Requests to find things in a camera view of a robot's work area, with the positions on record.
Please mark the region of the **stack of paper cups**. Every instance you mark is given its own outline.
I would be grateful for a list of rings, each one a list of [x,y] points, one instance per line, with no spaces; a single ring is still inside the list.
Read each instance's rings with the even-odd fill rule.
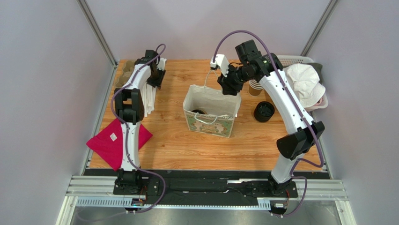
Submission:
[[[264,88],[260,85],[260,83],[256,82],[255,80],[249,81],[249,88],[248,88],[249,95],[253,97],[259,96],[263,90]]]

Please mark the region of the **stack of pulp cup carriers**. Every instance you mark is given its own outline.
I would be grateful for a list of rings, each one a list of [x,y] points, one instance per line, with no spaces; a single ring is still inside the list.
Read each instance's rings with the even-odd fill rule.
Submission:
[[[115,88],[122,88],[128,82],[134,72],[134,67],[135,62],[133,60],[127,60],[122,64],[122,74],[116,79]]]

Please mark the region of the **green white paper bag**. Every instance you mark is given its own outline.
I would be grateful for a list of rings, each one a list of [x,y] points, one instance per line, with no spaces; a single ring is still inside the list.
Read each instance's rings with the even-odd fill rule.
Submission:
[[[190,85],[183,101],[183,111],[188,129],[193,132],[230,138],[234,122],[238,116],[242,98],[223,95],[221,90],[203,85]],[[201,109],[207,114],[193,113]]]

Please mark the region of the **black cup lid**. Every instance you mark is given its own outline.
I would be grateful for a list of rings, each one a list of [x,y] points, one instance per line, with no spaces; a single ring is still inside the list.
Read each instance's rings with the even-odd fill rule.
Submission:
[[[207,114],[206,111],[201,110],[201,109],[194,109],[194,110],[192,110],[192,112],[193,112],[193,113],[198,113],[198,114]]]

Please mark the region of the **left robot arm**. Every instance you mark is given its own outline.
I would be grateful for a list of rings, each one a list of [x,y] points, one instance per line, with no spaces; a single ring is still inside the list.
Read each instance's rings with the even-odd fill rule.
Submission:
[[[144,190],[139,160],[139,132],[145,117],[143,88],[160,88],[165,75],[166,59],[155,50],[146,50],[144,57],[127,62],[124,74],[115,84],[113,112],[122,129],[123,158],[117,170],[113,193],[138,195]]]

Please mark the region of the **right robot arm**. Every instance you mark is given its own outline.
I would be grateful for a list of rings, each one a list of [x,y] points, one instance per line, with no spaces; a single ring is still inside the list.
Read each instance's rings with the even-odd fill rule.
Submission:
[[[280,113],[287,135],[277,140],[278,161],[268,175],[268,190],[280,195],[293,179],[293,171],[312,146],[321,151],[319,138],[325,130],[322,122],[315,122],[294,94],[278,57],[267,51],[263,55],[253,40],[236,46],[240,65],[235,67],[218,52],[210,62],[213,70],[220,69],[218,83],[224,95],[236,96],[247,81],[256,80],[272,99]]]

